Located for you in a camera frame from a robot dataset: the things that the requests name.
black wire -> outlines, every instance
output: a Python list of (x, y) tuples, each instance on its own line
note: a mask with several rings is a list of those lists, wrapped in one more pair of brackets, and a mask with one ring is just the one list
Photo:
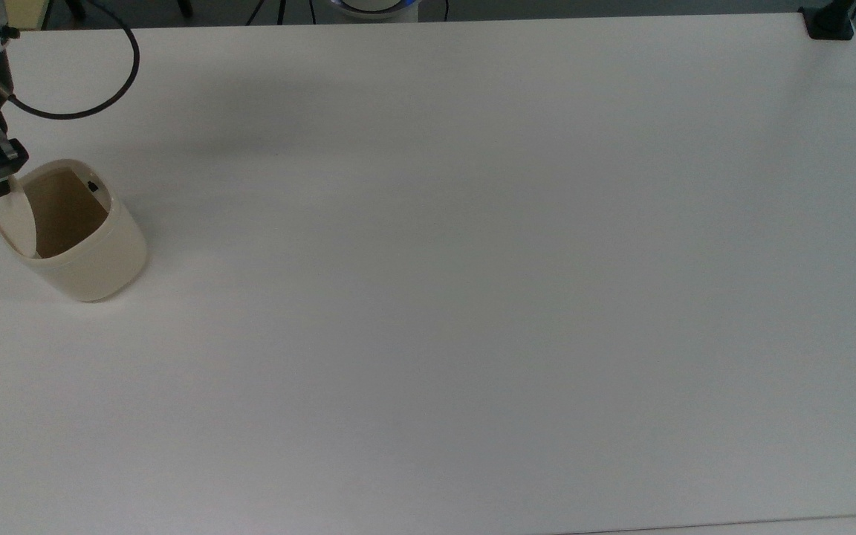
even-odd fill
[(276, 12), (276, 26), (282, 26), (282, 15), (286, 13), (286, 0), (279, 0), (279, 11)]
[(265, 1), (266, 0), (259, 0), (259, 2), (257, 2), (256, 7), (253, 9), (253, 12), (250, 14), (250, 18), (247, 19), (247, 24), (244, 24), (244, 26), (249, 26), (250, 24), (253, 23), (253, 19), (256, 18), (256, 14), (259, 13), (259, 8), (262, 7), (262, 3), (264, 3)]
[(112, 19), (114, 19), (114, 21), (118, 23), (118, 26), (121, 27), (121, 30), (124, 30), (125, 34), (128, 35), (128, 40), (130, 41), (130, 44), (132, 44), (132, 50), (134, 51), (134, 62), (132, 64), (132, 71), (130, 71), (130, 74), (128, 75), (128, 80), (125, 81), (125, 84), (123, 84), (121, 88), (118, 89), (118, 92), (116, 92), (116, 94), (114, 94), (112, 98), (109, 98), (108, 100), (102, 102), (94, 108), (86, 109), (85, 111), (78, 111), (75, 113), (50, 113), (48, 111), (41, 111), (41, 109), (35, 109), (33, 108), (33, 106), (25, 104), (24, 102), (19, 100), (18, 97), (15, 96), (15, 94), (9, 95), (9, 102), (13, 103), (15, 106), (18, 106), (21, 111), (26, 111), (27, 113), (31, 113), (32, 115), (35, 115), (36, 117), (41, 117), (43, 119), (55, 119), (58, 121), (68, 121), (70, 119), (81, 119), (83, 117), (89, 117), (91, 115), (95, 115), (95, 113), (99, 111), (105, 111), (105, 109), (109, 108), (109, 106), (117, 102), (121, 97), (123, 97), (123, 95), (125, 95), (126, 92), (128, 92), (128, 89), (130, 89), (130, 87), (132, 86), (134, 79), (137, 78), (137, 71), (140, 67), (140, 48), (137, 45), (137, 40), (134, 37), (133, 31), (130, 30), (130, 27), (128, 27), (128, 24), (126, 24), (125, 21), (121, 20), (121, 17), (116, 15), (114, 11), (110, 10), (101, 2), (98, 2), (98, 0), (86, 0), (86, 2), (92, 4), (92, 6), (97, 7), (97, 9), (101, 11), (105, 11), (105, 14), (109, 17), (112, 17)]

floor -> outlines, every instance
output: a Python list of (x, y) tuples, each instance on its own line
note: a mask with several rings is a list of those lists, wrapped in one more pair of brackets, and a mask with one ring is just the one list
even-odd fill
[[(184, 19), (177, 0), (104, 0), (133, 27), (240, 26), (258, 0), (192, 0), (195, 14)], [(449, 20), (503, 20), (530, 18), (677, 15), (705, 13), (794, 13), (802, 4), (823, 6), (826, 0), (449, 0)], [(335, 20), (327, 0), (315, 0), (320, 24)], [(76, 23), (63, 0), (53, 0), (47, 29), (69, 27), (114, 27), (112, 20), (91, 6), (88, 19)], [(279, 0), (265, 0), (253, 21), (255, 25), (276, 24)], [(444, 16), (444, 0), (424, 0), (422, 21)], [(311, 24), (309, 0), (289, 0), (283, 24)]]

black cable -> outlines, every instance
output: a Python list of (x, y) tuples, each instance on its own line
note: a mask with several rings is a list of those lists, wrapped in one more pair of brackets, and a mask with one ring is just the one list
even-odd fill
[(259, 0), (259, 2), (257, 2), (256, 7), (253, 9), (253, 12), (250, 14), (250, 18), (247, 19), (247, 24), (244, 24), (244, 26), (249, 26), (250, 24), (253, 23), (253, 19), (256, 18), (256, 14), (259, 13), (259, 8), (262, 7), (262, 3), (264, 3), (265, 1), (266, 0)]
[(125, 85), (122, 85), (121, 88), (118, 89), (118, 92), (116, 92), (116, 94), (112, 96), (112, 98), (109, 98), (108, 100), (102, 102), (94, 108), (86, 109), (85, 111), (78, 111), (75, 113), (50, 113), (48, 111), (41, 111), (41, 109), (35, 109), (33, 108), (33, 106), (25, 104), (24, 102), (19, 100), (18, 97), (15, 96), (15, 94), (9, 95), (9, 102), (13, 103), (15, 106), (18, 106), (21, 111), (26, 111), (27, 113), (31, 113), (32, 115), (35, 115), (36, 117), (41, 117), (43, 119), (55, 119), (58, 121), (68, 121), (70, 119), (81, 119), (83, 117), (89, 117), (91, 115), (95, 115), (95, 113), (99, 111), (105, 111), (105, 109), (109, 108), (109, 106), (117, 102), (121, 97), (123, 97), (123, 95), (125, 95), (126, 92), (128, 92), (128, 89), (130, 89), (130, 87), (132, 86), (134, 79), (137, 78), (137, 71), (140, 67), (140, 48), (137, 45), (137, 40), (134, 37), (133, 31), (130, 30), (130, 27), (128, 27), (128, 24), (126, 24), (125, 21), (121, 20), (121, 17), (116, 15), (114, 11), (110, 10), (101, 2), (98, 2), (98, 0), (86, 0), (86, 2), (92, 4), (92, 6), (97, 7), (97, 9), (101, 11), (105, 11), (105, 14), (109, 17), (112, 17), (112, 19), (114, 19), (114, 21), (118, 23), (118, 26), (121, 27), (121, 30), (124, 30), (125, 34), (128, 35), (128, 40), (130, 41), (130, 44), (132, 44), (132, 50), (134, 51), (134, 62), (132, 64), (132, 71), (130, 71), (130, 74), (128, 75), (128, 80), (125, 81)]

white table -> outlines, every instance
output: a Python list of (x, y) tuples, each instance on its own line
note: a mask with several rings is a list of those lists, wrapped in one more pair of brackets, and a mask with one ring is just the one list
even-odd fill
[[(142, 30), (7, 110), (149, 237), (0, 243), (0, 533), (856, 514), (856, 40), (797, 14)], [(11, 45), (72, 111), (114, 31)]]
[(632, 531), (634, 535), (856, 535), (856, 518)]

